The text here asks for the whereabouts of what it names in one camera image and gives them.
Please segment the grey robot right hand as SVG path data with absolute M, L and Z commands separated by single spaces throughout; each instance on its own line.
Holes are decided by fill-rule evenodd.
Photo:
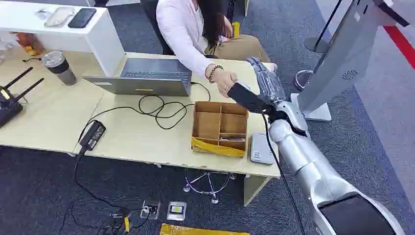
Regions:
M 260 89 L 259 97 L 268 104 L 276 104 L 286 100 L 285 90 L 279 77 L 268 70 L 257 57 L 248 57 L 247 62 L 253 67 Z

